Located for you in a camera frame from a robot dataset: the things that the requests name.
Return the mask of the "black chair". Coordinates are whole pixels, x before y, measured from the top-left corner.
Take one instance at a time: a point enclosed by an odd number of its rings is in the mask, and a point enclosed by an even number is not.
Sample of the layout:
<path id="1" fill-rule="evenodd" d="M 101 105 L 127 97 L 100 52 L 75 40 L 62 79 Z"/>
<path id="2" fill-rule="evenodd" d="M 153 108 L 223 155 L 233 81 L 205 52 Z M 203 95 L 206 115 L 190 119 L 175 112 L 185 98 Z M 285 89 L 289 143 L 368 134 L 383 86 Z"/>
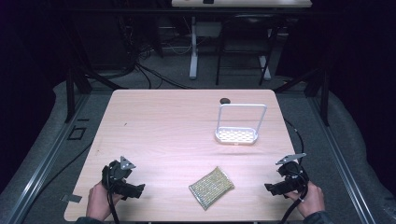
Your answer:
<path id="1" fill-rule="evenodd" d="M 225 19 L 219 31 L 216 84 L 222 70 L 260 70 L 261 85 L 284 23 L 280 16 L 263 14 L 238 14 Z"/>

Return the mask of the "black metal frame stand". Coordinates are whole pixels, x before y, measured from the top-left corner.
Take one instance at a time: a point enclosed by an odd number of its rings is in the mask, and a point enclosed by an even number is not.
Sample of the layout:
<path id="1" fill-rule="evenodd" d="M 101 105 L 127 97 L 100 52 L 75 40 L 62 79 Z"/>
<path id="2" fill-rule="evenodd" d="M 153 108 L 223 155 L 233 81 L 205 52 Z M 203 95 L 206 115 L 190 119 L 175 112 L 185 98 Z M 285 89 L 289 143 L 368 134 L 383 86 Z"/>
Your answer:
<path id="1" fill-rule="evenodd" d="M 291 81 L 276 88 L 276 92 L 291 89 L 302 81 L 307 82 L 305 96 L 315 97 L 321 91 L 319 114 L 326 126 L 329 125 L 328 71 L 332 53 L 329 45 L 329 38 L 324 36 L 317 22 L 300 19 L 290 29 L 276 69 L 277 76 L 291 77 Z"/>
<path id="2" fill-rule="evenodd" d="M 67 115 L 65 123 L 67 123 L 76 114 L 75 88 L 78 88 L 82 94 L 90 94 L 92 92 L 92 85 L 88 81 L 89 77 L 99 81 L 113 91 L 124 90 L 124 87 L 100 76 L 92 69 L 91 62 L 72 17 L 68 15 L 61 16 L 59 22 L 64 30 L 64 46 L 69 50 L 69 55 L 67 56 L 69 69 L 66 73 Z"/>

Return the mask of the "white-legged desk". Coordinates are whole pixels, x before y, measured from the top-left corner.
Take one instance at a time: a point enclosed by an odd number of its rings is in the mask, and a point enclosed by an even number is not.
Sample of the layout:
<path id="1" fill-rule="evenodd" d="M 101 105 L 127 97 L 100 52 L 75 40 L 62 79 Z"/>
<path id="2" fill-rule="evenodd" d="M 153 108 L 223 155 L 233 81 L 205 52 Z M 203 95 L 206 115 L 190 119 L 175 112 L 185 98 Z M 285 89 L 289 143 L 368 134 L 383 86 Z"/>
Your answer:
<path id="1" fill-rule="evenodd" d="M 309 8 L 311 0 L 171 0 L 172 7 L 187 8 Z M 198 49 L 196 16 L 191 19 L 191 66 L 190 79 L 197 78 Z"/>

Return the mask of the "grey tape strip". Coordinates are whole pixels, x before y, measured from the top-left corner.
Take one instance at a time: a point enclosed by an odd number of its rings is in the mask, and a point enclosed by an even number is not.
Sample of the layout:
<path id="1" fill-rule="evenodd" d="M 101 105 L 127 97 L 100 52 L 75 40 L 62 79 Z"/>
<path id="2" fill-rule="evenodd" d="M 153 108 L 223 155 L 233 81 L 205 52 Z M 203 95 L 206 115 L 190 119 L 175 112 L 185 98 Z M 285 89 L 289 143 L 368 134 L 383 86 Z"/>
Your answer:
<path id="1" fill-rule="evenodd" d="M 79 203 L 81 199 L 81 196 L 74 194 L 65 194 L 61 197 L 61 201 L 66 203 Z"/>

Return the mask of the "white sponge holder rack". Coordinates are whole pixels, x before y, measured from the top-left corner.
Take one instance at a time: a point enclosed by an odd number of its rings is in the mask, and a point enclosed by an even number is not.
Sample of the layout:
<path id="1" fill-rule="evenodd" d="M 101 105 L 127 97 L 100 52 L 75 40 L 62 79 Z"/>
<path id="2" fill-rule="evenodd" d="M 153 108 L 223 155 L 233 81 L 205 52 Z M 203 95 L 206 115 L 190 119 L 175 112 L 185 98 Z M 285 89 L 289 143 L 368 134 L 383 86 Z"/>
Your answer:
<path id="1" fill-rule="evenodd" d="M 254 145 L 266 114 L 264 104 L 222 104 L 219 106 L 216 140 L 223 145 Z"/>

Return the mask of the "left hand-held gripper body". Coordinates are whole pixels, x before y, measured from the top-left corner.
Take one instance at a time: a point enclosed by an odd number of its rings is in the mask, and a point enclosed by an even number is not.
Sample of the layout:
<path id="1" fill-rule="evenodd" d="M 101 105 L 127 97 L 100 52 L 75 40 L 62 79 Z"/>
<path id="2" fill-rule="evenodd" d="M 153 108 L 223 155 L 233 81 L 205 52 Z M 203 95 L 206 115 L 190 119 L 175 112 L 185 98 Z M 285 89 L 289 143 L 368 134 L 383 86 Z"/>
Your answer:
<path id="1" fill-rule="evenodd" d="M 134 168 L 134 164 L 121 156 L 118 161 L 114 160 L 103 168 L 102 185 L 110 192 L 123 196 L 125 190 L 132 189 L 131 184 L 126 182 L 126 178 Z"/>

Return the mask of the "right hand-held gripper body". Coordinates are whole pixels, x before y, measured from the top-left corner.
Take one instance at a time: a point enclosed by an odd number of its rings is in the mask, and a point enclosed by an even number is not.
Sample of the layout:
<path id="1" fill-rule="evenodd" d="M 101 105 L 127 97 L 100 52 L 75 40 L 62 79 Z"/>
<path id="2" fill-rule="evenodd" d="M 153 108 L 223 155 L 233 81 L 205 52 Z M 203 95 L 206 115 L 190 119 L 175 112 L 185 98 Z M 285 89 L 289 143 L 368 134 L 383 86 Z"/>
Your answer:
<path id="1" fill-rule="evenodd" d="M 279 165 L 277 171 L 285 177 L 282 182 L 279 182 L 283 184 L 283 189 L 281 189 L 283 192 L 288 193 L 295 190 L 302 192 L 305 189 L 309 181 L 309 177 L 301 165 L 302 158 L 305 156 L 305 153 L 287 155 L 276 162 L 276 165 Z"/>

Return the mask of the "person's left hand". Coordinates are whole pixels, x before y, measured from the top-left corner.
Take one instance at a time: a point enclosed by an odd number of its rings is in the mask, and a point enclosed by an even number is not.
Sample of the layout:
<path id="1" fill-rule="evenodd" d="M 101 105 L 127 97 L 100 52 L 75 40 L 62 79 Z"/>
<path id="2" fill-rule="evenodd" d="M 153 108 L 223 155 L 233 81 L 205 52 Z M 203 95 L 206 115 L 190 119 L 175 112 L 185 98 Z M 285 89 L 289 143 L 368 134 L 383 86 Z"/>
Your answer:
<path id="1" fill-rule="evenodd" d="M 97 183 L 89 192 L 86 217 L 105 221 L 110 214 L 111 210 L 107 200 L 107 190 L 101 183 Z"/>

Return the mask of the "yellow-green scouring sponge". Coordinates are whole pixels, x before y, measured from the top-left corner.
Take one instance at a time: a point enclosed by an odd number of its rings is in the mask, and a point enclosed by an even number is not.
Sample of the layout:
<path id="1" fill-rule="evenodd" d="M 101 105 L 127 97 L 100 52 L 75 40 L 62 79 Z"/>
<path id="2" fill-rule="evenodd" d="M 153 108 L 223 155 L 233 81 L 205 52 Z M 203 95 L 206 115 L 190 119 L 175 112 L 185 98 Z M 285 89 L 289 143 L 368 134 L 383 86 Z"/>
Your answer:
<path id="1" fill-rule="evenodd" d="M 233 182 L 218 166 L 189 185 L 191 194 L 204 210 L 232 189 L 234 189 Z"/>

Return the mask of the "metal floor rail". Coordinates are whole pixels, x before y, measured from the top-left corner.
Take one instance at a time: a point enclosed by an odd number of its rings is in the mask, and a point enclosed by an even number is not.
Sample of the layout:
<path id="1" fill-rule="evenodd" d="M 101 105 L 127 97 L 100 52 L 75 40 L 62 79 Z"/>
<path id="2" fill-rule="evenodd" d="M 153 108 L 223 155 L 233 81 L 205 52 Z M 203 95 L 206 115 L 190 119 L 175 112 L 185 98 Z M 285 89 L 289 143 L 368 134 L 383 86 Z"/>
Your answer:
<path id="1" fill-rule="evenodd" d="M 63 116 L 67 116 L 66 99 L 57 97 L 49 119 L 35 143 L 17 173 L 0 194 L 0 204 L 9 205 L 4 213 L 4 224 L 22 224 L 60 153 L 61 144 L 72 130 L 76 115 L 89 98 L 89 94 L 80 95 L 75 101 L 75 111 L 65 122 Z"/>
<path id="2" fill-rule="evenodd" d="M 327 142 L 330 145 L 330 153 L 332 160 L 336 166 L 339 175 L 342 178 L 343 184 L 346 188 L 346 192 L 349 196 L 350 201 L 353 203 L 355 211 L 361 221 L 361 224 L 377 224 L 371 210 L 369 209 L 367 202 L 365 201 L 361 188 L 358 186 L 353 174 L 351 173 L 349 166 L 341 152 L 341 149 L 336 141 L 332 129 L 327 126 L 322 120 L 319 112 L 319 104 L 314 98 L 307 98 L 311 110 L 314 113 L 314 117 L 318 121 L 319 127 L 326 136 Z"/>

